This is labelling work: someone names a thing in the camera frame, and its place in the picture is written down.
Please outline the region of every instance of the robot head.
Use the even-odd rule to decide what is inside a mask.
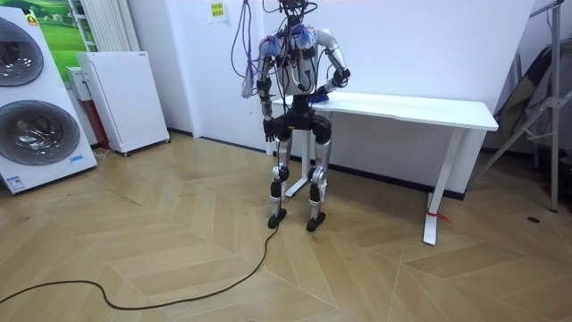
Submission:
[[[318,5],[308,0],[278,0],[280,9],[284,10],[290,26],[301,23],[304,15],[313,12]]]

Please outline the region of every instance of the dryer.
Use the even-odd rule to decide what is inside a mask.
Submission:
[[[35,18],[0,7],[0,182],[11,193],[97,161]]]

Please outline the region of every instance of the tripod stand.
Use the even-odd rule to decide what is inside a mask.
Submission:
[[[560,95],[560,6],[564,0],[557,0],[551,4],[545,5],[543,8],[531,13],[529,18],[533,18],[541,13],[551,10],[552,13],[552,62],[551,62],[551,95],[537,107],[536,111],[530,115],[528,120],[510,137],[510,139],[491,157],[483,168],[469,181],[470,186],[474,181],[480,178],[491,166],[506,152],[512,144],[526,133],[528,139],[538,140],[547,136],[551,136],[551,211],[558,211],[558,165],[559,165],[559,110],[572,100],[572,91],[565,97]],[[515,61],[517,62],[514,70],[518,79],[522,78],[522,72],[519,63],[519,53],[517,53]],[[535,135],[528,128],[547,110],[551,111],[552,129],[550,133]]]

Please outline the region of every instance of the poster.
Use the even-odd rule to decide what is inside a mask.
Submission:
[[[0,0],[0,5],[31,10],[38,19],[39,27],[55,60],[63,81],[68,81],[65,67],[77,67],[77,52],[85,52],[80,31],[72,18],[67,0]],[[93,41],[87,23],[84,29],[88,40]]]

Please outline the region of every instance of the humanoid robot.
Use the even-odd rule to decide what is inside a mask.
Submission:
[[[273,182],[270,187],[270,218],[268,227],[275,228],[284,217],[282,208],[285,193],[284,182],[290,170],[292,130],[312,131],[315,135],[315,166],[308,178],[310,186],[309,232],[324,222],[325,213],[320,211],[327,185],[327,171],[332,151],[332,123],[326,117],[316,115],[310,101],[324,97],[337,88],[345,87],[350,72],[346,66],[336,39],[329,30],[313,29],[302,24],[304,15],[314,11],[317,5],[308,0],[278,0],[286,13],[286,25],[260,42],[257,67],[257,93],[260,96],[266,141],[278,142],[277,164],[273,167]],[[325,47],[335,73],[325,85],[317,88],[318,48]],[[275,67],[278,86],[282,97],[293,96],[291,108],[285,114],[274,118],[270,88],[271,70]]]

